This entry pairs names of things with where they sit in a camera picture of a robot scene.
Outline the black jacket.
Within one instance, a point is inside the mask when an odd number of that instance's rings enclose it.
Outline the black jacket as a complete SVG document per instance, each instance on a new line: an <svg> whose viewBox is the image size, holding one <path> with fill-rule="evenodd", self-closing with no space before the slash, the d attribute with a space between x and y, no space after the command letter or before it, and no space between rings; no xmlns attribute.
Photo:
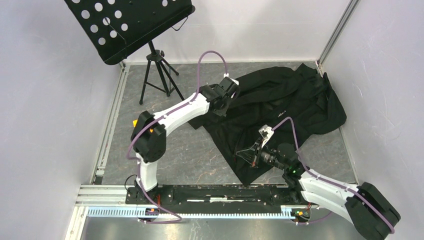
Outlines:
<svg viewBox="0 0 424 240"><path fill-rule="evenodd" d="M259 129L275 129L267 147L281 143L302 145L312 135L324 135L341 127L345 110L327 75L305 64L297 69L274 66L238 78L239 96L225 116L214 113L190 121L194 129L203 127L211 136L229 167L243 185L271 169L267 164L250 167L236 152L252 146Z"/></svg>

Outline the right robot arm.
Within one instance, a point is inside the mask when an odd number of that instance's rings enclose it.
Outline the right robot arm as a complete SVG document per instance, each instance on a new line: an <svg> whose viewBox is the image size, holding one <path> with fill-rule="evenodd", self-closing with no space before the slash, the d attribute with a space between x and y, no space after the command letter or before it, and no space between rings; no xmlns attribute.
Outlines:
<svg viewBox="0 0 424 240"><path fill-rule="evenodd" d="M373 184L357 185L323 176L304 166L289 143L269 148L257 140L235 155L253 168L268 165L283 170L293 203L306 201L324 207L350 222L367 240L384 240L401 220L399 212Z"/></svg>

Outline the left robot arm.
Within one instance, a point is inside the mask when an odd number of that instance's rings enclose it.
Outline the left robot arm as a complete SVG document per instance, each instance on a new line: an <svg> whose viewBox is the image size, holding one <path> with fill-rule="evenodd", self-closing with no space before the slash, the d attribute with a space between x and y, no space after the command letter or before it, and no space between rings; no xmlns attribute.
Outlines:
<svg viewBox="0 0 424 240"><path fill-rule="evenodd" d="M140 200L151 204L157 198L158 160L166 152L167 137L181 125L207 113L225 116L240 92L240 83L225 75L220 83L201 86L187 99L166 110L144 111L139 115L130 138L130 149L134 150L137 160Z"/></svg>

